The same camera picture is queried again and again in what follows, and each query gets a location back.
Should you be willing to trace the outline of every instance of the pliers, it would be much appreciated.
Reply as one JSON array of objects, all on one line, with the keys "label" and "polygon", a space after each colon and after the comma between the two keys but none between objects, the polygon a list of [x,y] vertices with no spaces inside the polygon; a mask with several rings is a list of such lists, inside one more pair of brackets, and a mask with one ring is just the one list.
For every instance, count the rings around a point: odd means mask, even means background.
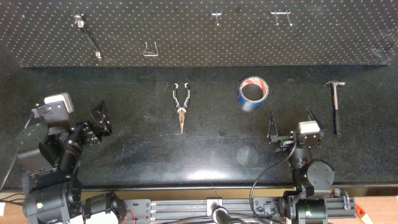
[{"label": "pliers", "polygon": [[177,108],[178,118],[180,120],[181,134],[182,134],[182,131],[184,129],[185,113],[187,112],[187,108],[188,108],[188,105],[190,102],[191,90],[189,89],[188,83],[186,83],[185,91],[187,93],[187,97],[182,106],[180,106],[180,103],[178,102],[178,99],[177,99],[177,90],[178,90],[178,84],[174,83],[174,85],[173,85],[173,100],[174,100],[174,105]]}]

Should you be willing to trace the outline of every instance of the tape roll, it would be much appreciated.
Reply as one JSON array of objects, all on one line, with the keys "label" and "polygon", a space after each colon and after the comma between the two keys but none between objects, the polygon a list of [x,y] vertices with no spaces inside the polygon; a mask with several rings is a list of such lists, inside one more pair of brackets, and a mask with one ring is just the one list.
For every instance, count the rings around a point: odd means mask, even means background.
[{"label": "tape roll", "polygon": [[249,77],[239,86],[239,102],[243,111],[253,111],[264,103],[269,93],[269,87],[260,77]]}]

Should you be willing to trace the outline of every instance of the wooden floor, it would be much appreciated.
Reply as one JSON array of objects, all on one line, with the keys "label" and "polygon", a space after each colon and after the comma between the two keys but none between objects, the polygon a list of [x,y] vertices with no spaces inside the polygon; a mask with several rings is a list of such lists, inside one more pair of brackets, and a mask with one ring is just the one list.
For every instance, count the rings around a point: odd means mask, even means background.
[{"label": "wooden floor", "polygon": [[[373,223],[398,223],[398,197],[356,197],[356,203],[370,216]],[[329,220],[332,224],[363,223],[359,218],[345,220]],[[22,207],[7,204],[0,224],[27,224]]]}]

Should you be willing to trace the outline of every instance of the hammer handle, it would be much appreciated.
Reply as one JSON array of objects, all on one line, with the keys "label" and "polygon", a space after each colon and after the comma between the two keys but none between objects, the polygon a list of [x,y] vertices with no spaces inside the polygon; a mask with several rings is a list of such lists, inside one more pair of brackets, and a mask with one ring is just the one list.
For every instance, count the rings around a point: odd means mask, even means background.
[{"label": "hammer handle", "polygon": [[335,135],[337,135],[337,137],[340,137],[341,126],[340,126],[340,117],[338,116],[338,110],[335,110],[334,117],[335,117]]}]

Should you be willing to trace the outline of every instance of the black tabletop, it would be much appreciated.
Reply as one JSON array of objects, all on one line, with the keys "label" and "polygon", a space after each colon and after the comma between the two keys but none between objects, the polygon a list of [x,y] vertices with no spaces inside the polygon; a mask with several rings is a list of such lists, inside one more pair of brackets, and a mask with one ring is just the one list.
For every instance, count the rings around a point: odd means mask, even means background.
[{"label": "black tabletop", "polygon": [[[390,66],[286,66],[208,68],[18,68],[0,81],[1,175],[12,142],[43,98],[72,97],[72,118],[81,121],[101,100],[108,107],[112,136],[86,146],[78,178],[85,189],[248,187],[286,155],[266,144],[269,114],[280,135],[307,120],[309,107],[326,126],[313,157],[335,168],[335,185],[398,184],[398,78]],[[238,85],[259,76],[269,85],[265,103],[243,112]],[[333,135],[328,80],[338,89],[343,134]],[[189,82],[191,102],[180,134],[172,85]],[[185,97],[180,91],[179,97]],[[17,161],[6,189],[21,189],[25,169]],[[263,187],[291,187],[287,163],[272,169]]]}]

